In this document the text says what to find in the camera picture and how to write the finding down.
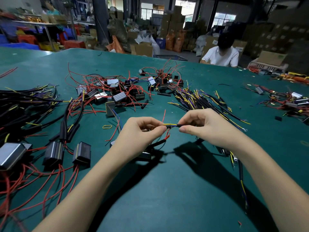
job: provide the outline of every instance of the teal shirt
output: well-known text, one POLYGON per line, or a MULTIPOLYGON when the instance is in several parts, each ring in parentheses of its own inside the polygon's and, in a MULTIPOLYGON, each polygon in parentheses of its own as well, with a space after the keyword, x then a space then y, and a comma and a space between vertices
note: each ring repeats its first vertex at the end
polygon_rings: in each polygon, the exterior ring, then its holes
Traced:
MULTIPOLYGON (((56 9, 54 9, 54 11, 47 11, 48 15, 60 15, 60 12, 57 11, 56 9)), ((64 28, 60 25, 57 25, 57 28, 59 28, 60 30, 64 31, 64 28)))

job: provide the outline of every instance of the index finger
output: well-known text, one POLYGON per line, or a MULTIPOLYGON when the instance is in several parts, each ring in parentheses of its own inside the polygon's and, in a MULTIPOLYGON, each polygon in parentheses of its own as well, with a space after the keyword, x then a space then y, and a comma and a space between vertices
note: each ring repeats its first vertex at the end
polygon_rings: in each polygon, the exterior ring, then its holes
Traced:
POLYGON ((164 123, 153 118, 153 117, 137 117, 137 124, 140 127, 144 127, 146 125, 153 125, 153 126, 161 126, 164 123))
POLYGON ((205 110, 204 109, 197 109, 188 111, 178 122, 178 124, 191 124, 192 121, 196 121, 196 123, 203 123, 205 122, 205 110))

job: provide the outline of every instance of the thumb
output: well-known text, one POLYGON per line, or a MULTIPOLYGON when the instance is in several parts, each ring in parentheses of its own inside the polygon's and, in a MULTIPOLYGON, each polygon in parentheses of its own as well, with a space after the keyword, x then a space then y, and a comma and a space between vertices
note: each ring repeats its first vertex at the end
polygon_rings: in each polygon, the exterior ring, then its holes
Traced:
POLYGON ((194 136, 201 136, 201 128, 202 127, 196 127, 192 125, 184 125, 179 128, 179 132, 185 133, 185 134, 191 134, 194 136))
POLYGON ((166 131, 166 126, 158 126, 156 128, 154 128, 153 130, 149 131, 149 132, 144 132, 145 134, 147 134, 149 140, 153 141, 156 138, 160 137, 162 134, 164 134, 164 132, 166 131))

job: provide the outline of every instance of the person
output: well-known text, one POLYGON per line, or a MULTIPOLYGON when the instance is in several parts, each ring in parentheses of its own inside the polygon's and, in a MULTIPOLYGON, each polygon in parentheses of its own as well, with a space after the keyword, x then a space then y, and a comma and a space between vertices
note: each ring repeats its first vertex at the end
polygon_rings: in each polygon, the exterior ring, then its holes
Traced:
MULTIPOLYGON (((188 111, 179 124, 180 132, 228 149, 242 161, 280 231, 308 231, 309 195, 257 143, 212 109, 188 111)), ((33 231, 87 231, 121 168, 166 130, 152 117, 129 118, 115 144, 33 231)))
POLYGON ((90 11, 87 12, 87 22, 94 22, 95 16, 90 11))
POLYGON ((41 7, 42 7, 42 10, 43 10, 42 13, 46 15, 47 12, 48 12, 48 9, 43 5, 41 7))
POLYGON ((234 37, 230 33, 222 33, 218 38, 218 46, 210 48, 200 63, 237 67, 239 53, 232 46, 233 43, 234 37))
MULTIPOLYGON (((49 9, 49 11, 47 11, 47 15, 60 15, 60 12, 58 10, 56 10, 53 6, 53 4, 49 1, 45 1, 45 5, 46 7, 49 9)), ((64 31, 64 28, 60 25, 57 26, 51 26, 51 27, 47 27, 48 28, 48 32, 50 35, 50 38, 54 41, 57 42, 57 34, 60 34, 64 31)), ((43 35, 45 37, 45 41, 49 41, 48 40, 48 35, 45 29, 43 29, 43 35)))

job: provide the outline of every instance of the hand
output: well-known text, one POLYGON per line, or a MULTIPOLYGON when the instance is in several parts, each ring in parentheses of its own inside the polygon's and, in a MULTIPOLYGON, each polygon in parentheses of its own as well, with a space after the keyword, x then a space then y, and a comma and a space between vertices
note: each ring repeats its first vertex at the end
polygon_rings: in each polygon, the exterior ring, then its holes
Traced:
POLYGON ((188 111, 178 124, 184 125, 179 128, 180 132, 198 136, 228 150, 236 149, 244 139, 248 138, 210 108, 188 111))
POLYGON ((123 126, 113 149, 126 155, 130 161, 141 154, 155 139, 166 131, 163 122, 152 117, 131 117, 123 126))

